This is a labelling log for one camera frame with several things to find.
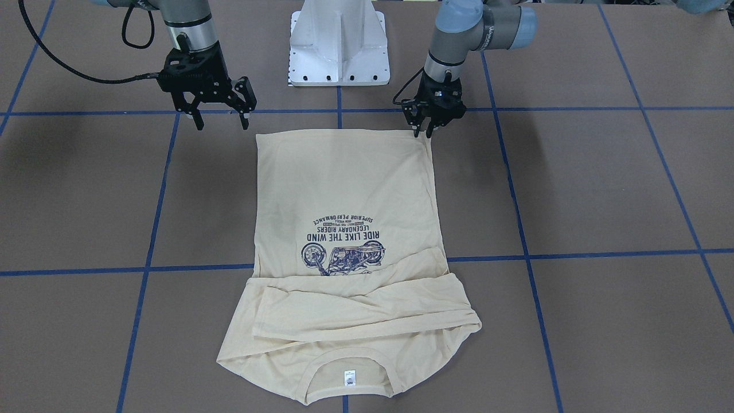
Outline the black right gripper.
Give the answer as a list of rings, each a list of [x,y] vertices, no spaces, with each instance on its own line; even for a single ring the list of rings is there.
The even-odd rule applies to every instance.
[[[257,98],[247,76],[232,83],[220,42],[196,52],[171,49],[157,82],[163,92],[172,94],[176,111],[191,117],[197,131],[205,125],[198,109],[200,102],[227,104],[238,113],[241,127],[249,128],[249,115]],[[184,92],[194,95],[191,102],[186,101]]]

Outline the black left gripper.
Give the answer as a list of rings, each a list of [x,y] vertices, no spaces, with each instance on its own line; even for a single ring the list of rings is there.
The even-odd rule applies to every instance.
[[[452,120],[461,119],[466,114],[462,82],[451,77],[448,82],[439,82],[422,69],[415,99],[402,99],[401,110],[415,138],[419,136],[424,120],[429,119],[425,137],[431,139],[438,128],[446,127]]]

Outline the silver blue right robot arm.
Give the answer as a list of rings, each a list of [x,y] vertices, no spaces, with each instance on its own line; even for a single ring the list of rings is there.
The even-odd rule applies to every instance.
[[[257,100],[249,78],[232,82],[212,10],[207,1],[97,1],[105,7],[137,7],[160,11],[173,42],[163,69],[155,78],[163,92],[172,96],[178,112],[190,116],[197,129],[204,128],[198,105],[227,104],[239,115],[243,129]]]

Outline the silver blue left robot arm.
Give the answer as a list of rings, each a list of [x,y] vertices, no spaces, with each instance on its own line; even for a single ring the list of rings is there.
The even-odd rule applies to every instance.
[[[415,137],[430,138],[438,128],[461,119],[467,107],[462,99],[461,73],[467,55],[475,50],[522,49],[534,40],[538,18],[530,7],[490,1],[444,1],[425,63],[408,81],[419,79],[411,99],[398,100]]]

